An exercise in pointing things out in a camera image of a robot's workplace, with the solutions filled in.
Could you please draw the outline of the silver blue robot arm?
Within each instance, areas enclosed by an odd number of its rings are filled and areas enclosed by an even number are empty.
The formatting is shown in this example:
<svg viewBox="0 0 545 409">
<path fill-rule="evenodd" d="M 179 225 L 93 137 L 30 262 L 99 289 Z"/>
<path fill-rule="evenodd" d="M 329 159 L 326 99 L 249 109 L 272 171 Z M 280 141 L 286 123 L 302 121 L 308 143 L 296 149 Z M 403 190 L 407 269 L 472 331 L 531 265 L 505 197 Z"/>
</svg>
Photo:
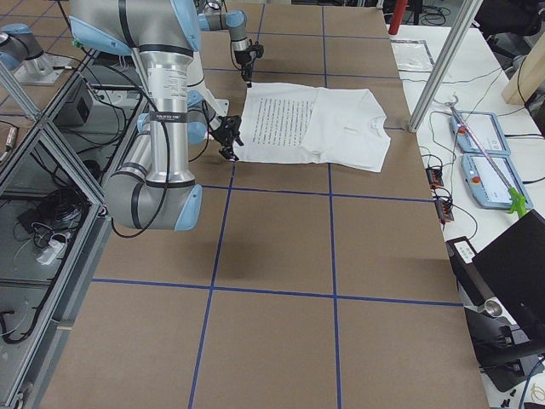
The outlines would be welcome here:
<svg viewBox="0 0 545 409">
<path fill-rule="evenodd" d="M 251 88 L 255 61 L 263 56 L 264 48 L 248 37 L 246 13 L 242 9 L 228 10 L 224 1 L 197 1 L 196 7 L 202 31 L 229 33 L 232 64 Z"/>
<path fill-rule="evenodd" d="M 72 1 L 72 35 L 83 46 L 137 56 L 149 97 L 143 132 L 105 184 L 106 208 L 127 228 L 191 230 L 202 187 L 189 169 L 187 71 L 201 46 L 192 1 Z"/>
</svg>

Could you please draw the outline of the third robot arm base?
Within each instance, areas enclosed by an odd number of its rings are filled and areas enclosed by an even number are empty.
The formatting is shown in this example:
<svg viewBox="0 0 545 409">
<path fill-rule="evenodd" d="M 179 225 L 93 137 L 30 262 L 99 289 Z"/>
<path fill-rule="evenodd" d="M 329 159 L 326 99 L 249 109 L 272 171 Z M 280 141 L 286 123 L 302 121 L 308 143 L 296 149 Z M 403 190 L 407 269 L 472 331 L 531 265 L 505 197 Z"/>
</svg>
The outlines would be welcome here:
<svg viewBox="0 0 545 409">
<path fill-rule="evenodd" d="M 1 62 L 20 84 L 53 85 L 72 68 L 72 58 L 47 54 L 30 27 L 14 23 L 1 28 Z"/>
</svg>

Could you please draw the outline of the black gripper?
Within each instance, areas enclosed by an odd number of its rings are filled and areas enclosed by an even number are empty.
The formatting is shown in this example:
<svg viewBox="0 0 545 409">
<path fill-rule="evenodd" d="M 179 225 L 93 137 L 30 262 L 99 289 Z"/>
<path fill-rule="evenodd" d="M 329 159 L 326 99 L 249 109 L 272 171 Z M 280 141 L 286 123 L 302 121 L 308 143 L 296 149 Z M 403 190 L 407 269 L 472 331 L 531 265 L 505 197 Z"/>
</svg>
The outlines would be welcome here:
<svg viewBox="0 0 545 409">
<path fill-rule="evenodd" d="M 248 88 L 252 87 L 254 52 L 251 48 L 236 51 L 236 62 L 241 69 L 241 77 Z M 219 154 L 228 161 L 238 161 L 233 146 L 222 146 Z"/>
</svg>

